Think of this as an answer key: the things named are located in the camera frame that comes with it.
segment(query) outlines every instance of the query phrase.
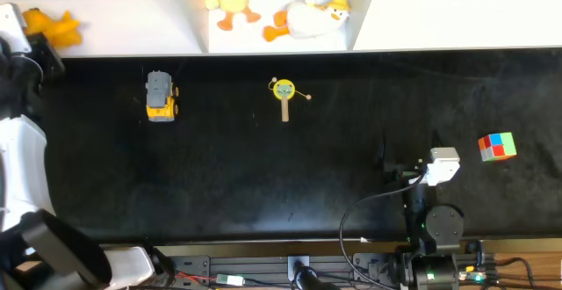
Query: yellow and gray toy truck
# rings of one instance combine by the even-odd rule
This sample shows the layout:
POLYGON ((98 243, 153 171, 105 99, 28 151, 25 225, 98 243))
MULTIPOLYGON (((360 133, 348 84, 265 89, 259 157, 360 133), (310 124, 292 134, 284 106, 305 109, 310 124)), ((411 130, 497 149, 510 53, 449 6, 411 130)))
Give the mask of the yellow and gray toy truck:
POLYGON ((172 76, 163 71, 148 74, 147 114, 153 122, 171 122, 179 114, 177 97, 179 89, 172 83, 172 76))

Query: orange plush toy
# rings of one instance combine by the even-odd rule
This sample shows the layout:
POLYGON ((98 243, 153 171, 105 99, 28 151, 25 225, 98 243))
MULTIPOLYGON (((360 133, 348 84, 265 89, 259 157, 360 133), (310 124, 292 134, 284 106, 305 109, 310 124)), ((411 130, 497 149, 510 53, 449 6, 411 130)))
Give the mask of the orange plush toy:
POLYGON ((61 20, 55 21, 39 9, 30 9, 23 13, 27 28, 25 35, 43 33, 54 48, 65 48, 82 44, 82 35, 76 30, 80 22, 72 19, 69 11, 64 12, 61 20))

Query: white shelf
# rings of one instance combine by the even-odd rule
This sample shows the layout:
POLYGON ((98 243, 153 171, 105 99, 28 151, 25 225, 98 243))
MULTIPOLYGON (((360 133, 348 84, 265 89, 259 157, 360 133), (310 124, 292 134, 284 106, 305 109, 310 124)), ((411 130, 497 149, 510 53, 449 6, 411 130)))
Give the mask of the white shelf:
POLYGON ((234 30, 216 24, 224 12, 204 0, 0 0, 50 16, 71 11, 82 22, 83 44, 63 57, 562 47, 562 0, 349 0, 341 30, 309 40, 284 36, 268 43, 263 28, 295 0, 250 0, 262 19, 243 15, 234 30))

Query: yellow truck cab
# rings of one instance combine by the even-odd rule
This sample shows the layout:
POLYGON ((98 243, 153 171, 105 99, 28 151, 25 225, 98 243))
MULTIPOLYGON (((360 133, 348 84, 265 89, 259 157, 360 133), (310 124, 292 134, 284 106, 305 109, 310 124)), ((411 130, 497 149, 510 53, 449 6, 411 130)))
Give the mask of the yellow truck cab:
POLYGON ((174 87, 172 76, 163 71, 148 74, 147 114, 153 122, 171 122, 179 114, 176 98, 179 89, 174 87))

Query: wooden handle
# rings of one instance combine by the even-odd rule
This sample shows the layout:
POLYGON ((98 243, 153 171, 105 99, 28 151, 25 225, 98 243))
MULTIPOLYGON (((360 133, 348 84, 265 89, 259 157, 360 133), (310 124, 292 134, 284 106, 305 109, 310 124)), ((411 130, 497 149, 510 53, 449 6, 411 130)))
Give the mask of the wooden handle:
POLYGON ((289 99, 286 96, 281 98, 281 120, 283 122, 289 121, 289 99))

